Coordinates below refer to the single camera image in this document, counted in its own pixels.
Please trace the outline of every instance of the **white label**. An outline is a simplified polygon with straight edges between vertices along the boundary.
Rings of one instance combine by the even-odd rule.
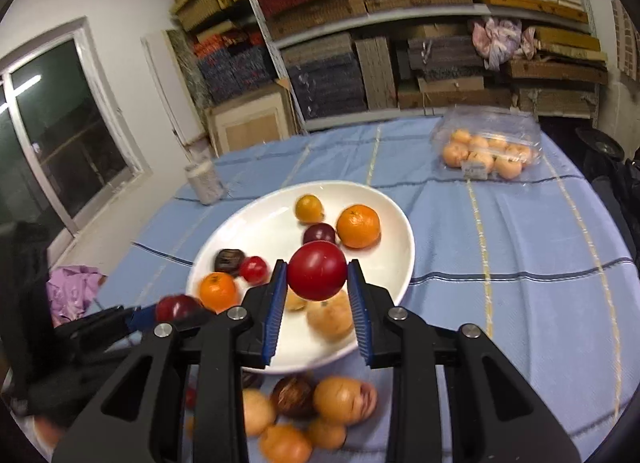
[[[486,166],[482,162],[461,162],[462,174],[470,180],[486,180]]]

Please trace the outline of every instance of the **plastic bag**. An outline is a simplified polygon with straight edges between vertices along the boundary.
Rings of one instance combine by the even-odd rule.
[[[531,113],[481,106],[450,108],[431,135],[443,165],[476,180],[514,180],[540,161],[541,142]]]

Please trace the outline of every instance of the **red fruit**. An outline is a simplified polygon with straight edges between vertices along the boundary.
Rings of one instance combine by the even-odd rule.
[[[333,297],[347,280],[347,260],[328,241],[312,241],[293,254],[287,267],[287,284],[306,300]]]
[[[311,241],[329,241],[335,243],[335,230],[328,223],[317,223],[311,225],[302,235],[302,244],[306,245]]]
[[[202,307],[200,301],[190,295],[168,295],[156,304],[156,320],[171,322],[185,318]]]
[[[269,266],[257,255],[246,257],[240,265],[240,277],[252,286],[265,283],[269,277]]]
[[[184,393],[184,406],[190,411],[196,408],[196,390],[193,387],[187,387],[187,392]]]

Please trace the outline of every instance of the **orange fruit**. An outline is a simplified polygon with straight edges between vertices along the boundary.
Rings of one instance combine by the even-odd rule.
[[[305,194],[296,201],[296,218],[303,223],[321,223],[324,219],[324,209],[317,196]]]
[[[204,307],[216,313],[240,304],[240,295],[234,278],[222,271],[214,271],[207,275],[200,282],[198,294]]]
[[[366,205],[353,205],[342,211],[335,231],[346,247],[366,248],[380,237],[380,218]]]

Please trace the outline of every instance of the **blue tablecloth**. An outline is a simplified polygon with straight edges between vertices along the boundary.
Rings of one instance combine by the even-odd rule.
[[[209,235],[260,196],[314,180],[368,183],[400,205],[414,230],[403,305],[434,325],[474,322],[492,331],[586,459],[640,380],[636,268],[600,199],[546,136],[545,157],[519,180],[467,183],[431,147],[436,121],[343,128],[223,156],[216,166],[228,196],[204,207],[181,188],[110,274],[101,305],[147,305],[183,291]],[[312,461],[384,461],[389,371],[371,371],[355,352],[317,374],[370,380],[381,398],[372,419],[349,429],[344,449],[315,451]],[[448,417],[445,404],[443,411]],[[450,435],[443,436],[450,459]],[[255,440],[250,453],[264,461]]]

